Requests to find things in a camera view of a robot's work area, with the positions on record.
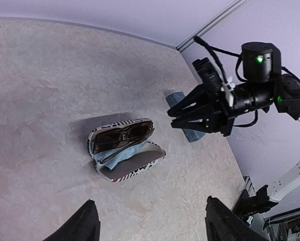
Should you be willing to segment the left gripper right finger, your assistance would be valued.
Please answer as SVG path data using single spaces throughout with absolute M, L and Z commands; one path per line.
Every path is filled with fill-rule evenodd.
M 207 198 L 205 222 L 208 241 L 267 241 L 215 197 Z

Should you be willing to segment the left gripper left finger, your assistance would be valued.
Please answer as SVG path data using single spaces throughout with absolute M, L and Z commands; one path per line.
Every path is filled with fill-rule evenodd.
M 100 220 L 95 202 L 87 200 L 58 230 L 45 241 L 98 241 L 100 237 Z

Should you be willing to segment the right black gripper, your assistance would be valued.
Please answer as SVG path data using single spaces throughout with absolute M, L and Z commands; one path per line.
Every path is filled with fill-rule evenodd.
M 209 112 L 196 111 L 207 104 L 209 104 Z M 170 117 L 178 117 L 171 123 L 175 129 L 221 133 L 227 137 L 231 134 L 234 125 L 234 107 L 235 95 L 232 89 L 229 90 L 221 84 L 208 96 L 206 88 L 203 84 L 199 84 L 171 107 L 167 114 Z

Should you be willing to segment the blue cleaning cloth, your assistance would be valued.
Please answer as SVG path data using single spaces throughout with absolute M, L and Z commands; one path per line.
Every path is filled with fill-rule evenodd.
M 97 154 L 93 154 L 92 156 L 96 160 L 97 164 L 99 164 L 100 166 L 105 166 L 105 167 L 109 168 L 110 170 L 112 170 L 115 168 L 115 166 L 118 163 L 120 163 L 124 160 L 127 160 L 127 159 L 131 158 L 132 156 L 136 155 L 146 144 L 147 144 L 147 141 L 144 141 L 140 144 L 131 146 L 131 147 L 127 148 L 126 150 L 122 151 L 121 153 L 118 153 L 117 155 L 115 155 L 112 159 L 110 159 L 106 163 L 104 163 L 104 159 L 107 158 L 108 156 L 110 156 L 111 154 L 121 150 L 122 147 L 104 151 L 104 152 L 100 152 Z

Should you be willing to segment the newspaper print glasses case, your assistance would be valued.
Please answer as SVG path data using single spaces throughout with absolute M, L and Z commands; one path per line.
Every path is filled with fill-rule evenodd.
M 136 118 L 97 127 L 87 138 L 87 150 L 96 172 L 118 183 L 130 179 L 162 161 L 166 152 L 149 141 L 154 133 L 149 118 Z

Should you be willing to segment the brown sunglasses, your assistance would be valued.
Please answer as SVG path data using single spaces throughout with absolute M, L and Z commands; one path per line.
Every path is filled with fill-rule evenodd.
M 125 128 L 114 128 L 97 134 L 92 138 L 92 153 L 99 154 L 122 148 L 119 153 L 132 145 L 137 145 L 147 140 L 153 134 L 154 128 L 150 123 L 133 124 Z

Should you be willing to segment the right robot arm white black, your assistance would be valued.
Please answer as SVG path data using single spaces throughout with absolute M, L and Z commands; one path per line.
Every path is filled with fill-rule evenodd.
M 236 63 L 243 75 L 236 85 L 217 57 L 218 48 L 200 37 L 194 37 L 194 41 L 209 52 L 210 58 L 193 62 L 202 83 L 167 112 L 173 128 L 227 137 L 238 116 L 268 112 L 271 105 L 300 122 L 300 79 L 282 66 L 277 47 L 263 42 L 243 44 Z

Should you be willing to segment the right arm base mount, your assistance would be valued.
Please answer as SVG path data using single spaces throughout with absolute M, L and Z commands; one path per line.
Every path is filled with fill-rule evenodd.
M 278 201 L 271 201 L 267 194 L 268 185 L 261 187 L 255 196 L 249 196 L 248 190 L 243 189 L 237 199 L 232 212 L 242 221 L 247 221 L 249 216 L 257 213 L 268 212 L 271 208 L 278 205 Z

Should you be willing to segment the right aluminium corner post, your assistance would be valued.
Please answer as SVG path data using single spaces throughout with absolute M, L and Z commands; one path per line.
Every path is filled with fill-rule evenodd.
M 184 40 L 182 43 L 180 43 L 176 49 L 182 53 L 186 49 L 188 49 L 193 43 L 193 37 L 199 36 L 202 37 L 205 35 L 208 31 L 210 31 L 212 28 L 214 28 L 218 23 L 220 23 L 222 20 L 233 14 L 236 10 L 238 10 L 240 7 L 242 7 L 244 4 L 246 4 L 248 0 L 237 0 L 232 1 L 229 5 L 227 5 L 225 8 L 223 8 L 219 13 L 214 15 L 210 20 L 208 20 L 205 24 L 203 24 L 199 29 L 197 29 L 193 34 L 191 34 L 186 40 Z

